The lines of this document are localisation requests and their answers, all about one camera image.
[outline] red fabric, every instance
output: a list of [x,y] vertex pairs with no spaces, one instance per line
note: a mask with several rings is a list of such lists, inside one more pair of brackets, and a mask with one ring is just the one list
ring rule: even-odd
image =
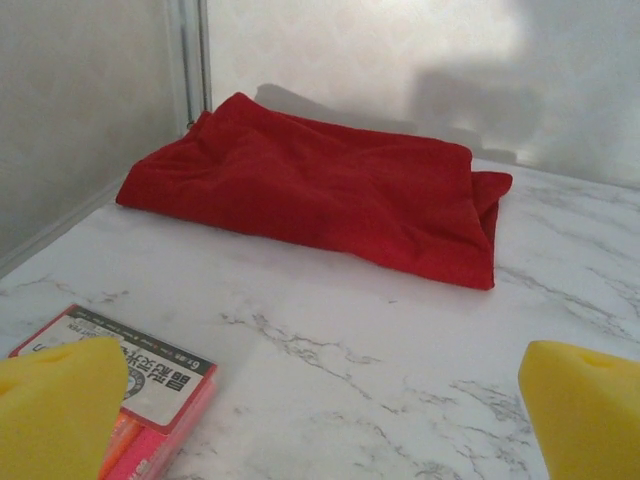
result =
[[117,202],[488,290],[511,180],[471,172],[459,145],[302,119],[238,93],[134,165]]

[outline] highlighter pack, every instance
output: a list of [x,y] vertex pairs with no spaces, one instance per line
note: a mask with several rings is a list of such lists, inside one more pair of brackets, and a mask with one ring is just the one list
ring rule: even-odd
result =
[[217,366],[78,305],[10,356],[100,336],[118,339],[129,380],[98,480],[160,478],[211,403]]

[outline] white marble countertop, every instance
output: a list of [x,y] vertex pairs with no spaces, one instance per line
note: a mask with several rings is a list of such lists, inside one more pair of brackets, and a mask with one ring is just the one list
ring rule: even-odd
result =
[[546,479],[520,361],[640,359],[640,192],[480,169],[514,174],[490,292],[108,204],[0,281],[0,354],[76,302],[216,361],[169,480]]

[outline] folded red towel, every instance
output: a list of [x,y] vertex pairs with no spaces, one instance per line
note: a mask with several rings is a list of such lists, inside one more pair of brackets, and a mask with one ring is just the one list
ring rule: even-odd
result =
[[471,172],[465,147],[276,113],[238,93],[134,165],[117,202],[487,290],[510,187],[508,174]]

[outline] white wall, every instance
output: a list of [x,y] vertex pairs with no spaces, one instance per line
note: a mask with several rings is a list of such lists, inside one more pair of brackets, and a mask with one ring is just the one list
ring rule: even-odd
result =
[[0,2],[0,260],[176,138],[169,59],[160,0]]
[[479,157],[640,186],[638,0],[209,0],[209,14],[215,104],[271,83]]

